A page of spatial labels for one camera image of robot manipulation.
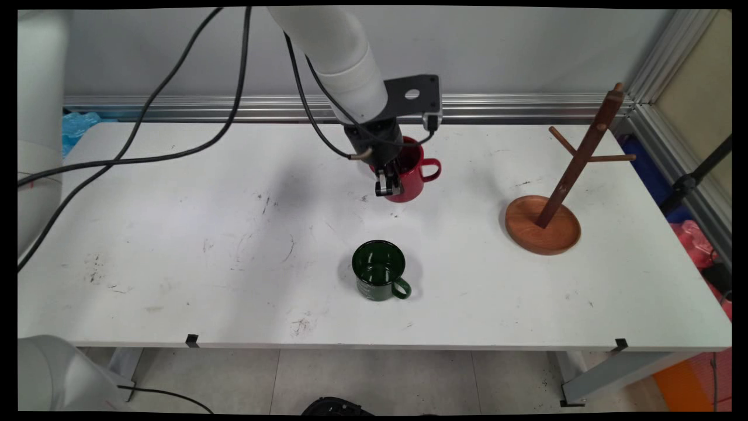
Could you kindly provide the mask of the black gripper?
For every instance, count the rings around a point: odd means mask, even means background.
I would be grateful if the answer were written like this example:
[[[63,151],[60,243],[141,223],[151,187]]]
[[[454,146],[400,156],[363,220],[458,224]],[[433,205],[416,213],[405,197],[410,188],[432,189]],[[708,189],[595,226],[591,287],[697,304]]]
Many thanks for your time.
[[[376,195],[400,195],[400,153],[403,133],[396,118],[367,122],[361,128],[345,123],[344,133],[352,144],[352,160],[361,160],[376,170]]]

